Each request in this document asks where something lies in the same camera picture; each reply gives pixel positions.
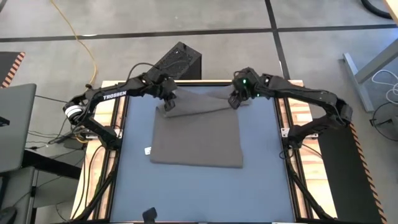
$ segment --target orange striped edge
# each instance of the orange striped edge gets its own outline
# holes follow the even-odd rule
[[[10,68],[10,72],[7,74],[6,79],[1,83],[0,88],[9,87],[24,57],[25,57],[25,52],[19,53],[19,55],[15,59],[15,62],[12,64],[12,67]]]
[[[371,173],[370,173],[369,168],[368,168],[368,164],[365,161],[365,156],[363,154],[363,151],[362,151],[362,148],[361,148],[361,144],[359,143],[358,135],[356,134],[355,127],[354,127],[354,125],[352,123],[349,124],[349,127],[351,128],[351,132],[352,132],[352,134],[354,136],[354,140],[355,140],[356,147],[358,149],[359,157],[362,160],[363,169],[365,170],[365,174],[368,177],[369,186],[370,186],[370,188],[371,188],[371,190],[373,192],[374,202],[376,203],[376,206],[378,207],[380,218],[381,218],[381,222],[383,224],[387,224],[387,218],[386,218],[386,215],[384,214],[383,207],[382,207],[381,202],[379,200],[379,195],[376,192],[376,188],[374,186],[373,179],[371,177]]]

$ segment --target gray cloth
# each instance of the gray cloth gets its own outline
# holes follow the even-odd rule
[[[242,168],[238,116],[227,101],[232,91],[227,86],[202,95],[177,89],[175,108],[156,109],[150,161]]]

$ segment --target white sticker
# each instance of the white sticker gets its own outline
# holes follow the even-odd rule
[[[152,147],[146,147],[145,150],[145,155],[150,155],[150,150],[152,149]]]

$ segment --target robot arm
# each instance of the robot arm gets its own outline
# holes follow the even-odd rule
[[[228,103],[237,109],[242,101],[255,97],[294,98],[306,103],[321,106],[326,115],[303,125],[290,127],[287,143],[299,148],[304,138],[311,134],[322,133],[327,128],[339,128],[349,125],[353,110],[334,93],[325,90],[312,90],[293,85],[282,77],[263,74],[259,76],[252,68],[235,72],[232,81],[235,91]]]
[[[144,96],[145,94],[158,97],[165,101],[165,110],[171,110],[175,104],[173,99],[175,82],[166,74],[149,76],[146,73],[130,78],[126,83],[120,83],[106,88],[89,88],[84,94],[73,97],[64,107],[69,122],[76,126],[84,126],[98,135],[105,148],[119,148],[118,139],[113,128],[99,124],[93,118],[98,103],[122,96]]]

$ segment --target blue table surface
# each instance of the blue table surface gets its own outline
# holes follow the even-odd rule
[[[219,88],[184,87],[204,93]],[[142,221],[155,207],[161,222],[293,222],[287,173],[272,100],[237,110],[242,169],[153,164],[155,107],[151,96],[130,98],[111,222]]]

